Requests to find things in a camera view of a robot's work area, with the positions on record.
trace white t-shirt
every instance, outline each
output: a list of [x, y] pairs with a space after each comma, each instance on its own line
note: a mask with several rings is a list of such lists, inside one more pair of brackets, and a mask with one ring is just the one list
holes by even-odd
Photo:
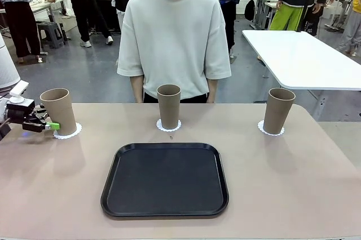
[[217, 0], [130, 0], [124, 17], [118, 74], [144, 75], [157, 97], [178, 85], [181, 99], [209, 92], [206, 78], [231, 76], [225, 23]]

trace yellow jacket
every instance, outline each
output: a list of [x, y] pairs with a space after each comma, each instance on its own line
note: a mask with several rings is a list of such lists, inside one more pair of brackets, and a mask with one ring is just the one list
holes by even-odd
[[361, 13], [361, 0], [354, 0], [354, 11]]

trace black backpack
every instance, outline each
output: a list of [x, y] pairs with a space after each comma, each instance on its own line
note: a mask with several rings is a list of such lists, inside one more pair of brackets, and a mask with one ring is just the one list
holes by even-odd
[[253, 20], [255, 9], [256, 9], [256, 5], [254, 4], [254, 1], [250, 0], [246, 5], [246, 9], [244, 10], [244, 17], [247, 20], [250, 20], [250, 21]]

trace cup rim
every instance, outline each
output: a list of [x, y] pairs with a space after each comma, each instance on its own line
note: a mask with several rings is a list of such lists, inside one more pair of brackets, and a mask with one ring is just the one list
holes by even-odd
[[[48, 92], [51, 92], [51, 91], [55, 91], [55, 90], [66, 90], [67, 94], [64, 95], [63, 97], [61, 98], [58, 98], [58, 99], [52, 99], [52, 100], [45, 100], [42, 98], [42, 96]], [[58, 100], [61, 100], [61, 99], [64, 99], [65, 97], [67, 97], [69, 95], [69, 90], [68, 89], [65, 89], [65, 88], [55, 88], [55, 89], [50, 89], [50, 90], [47, 90], [45, 92], [43, 92], [41, 95], [40, 95], [40, 100], [41, 101], [44, 101], [44, 102], [54, 102], [54, 101], [58, 101]]]
[[[179, 89], [179, 91], [176, 93], [176, 94], [173, 94], [173, 95], [164, 95], [164, 94], [161, 94], [159, 92], [159, 88], [160, 87], [163, 87], [163, 86], [175, 86]], [[175, 84], [164, 84], [164, 85], [161, 85], [157, 88], [157, 94], [161, 95], [161, 96], [176, 96], [176, 95], [179, 95], [179, 93], [182, 92], [181, 88], [178, 86], [178, 85], [175, 85]]]
[[[275, 90], [275, 89], [281, 89], [281, 90], [284, 90], [284, 91], [288, 91], [288, 92], [290, 92], [290, 93], [292, 93], [293, 94], [293, 98], [291, 98], [291, 99], [281, 99], [281, 98], [277, 98], [276, 96], [274, 96], [273, 94], [271, 94], [271, 91], [272, 90]], [[294, 92], [292, 92], [292, 91], [290, 91], [290, 90], [288, 90], [288, 89], [286, 89], [286, 88], [272, 88], [272, 89], [270, 89], [269, 91], [268, 91], [268, 94], [270, 95], [270, 96], [272, 96], [274, 99], [277, 99], [277, 100], [280, 100], [280, 101], [292, 101], [292, 100], [294, 100], [295, 98], [296, 98], [296, 95], [294, 94]]]

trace cup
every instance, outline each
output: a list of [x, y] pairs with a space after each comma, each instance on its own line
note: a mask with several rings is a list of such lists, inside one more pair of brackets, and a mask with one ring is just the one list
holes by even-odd
[[67, 89], [57, 88], [43, 92], [40, 100], [54, 123], [60, 124], [58, 134], [67, 136], [77, 129], [72, 99]]
[[279, 134], [294, 99], [295, 94], [287, 89], [273, 88], [268, 92], [268, 101], [263, 129], [269, 134]]
[[164, 129], [175, 129], [179, 121], [181, 88], [177, 85], [162, 85], [157, 89], [160, 119]]

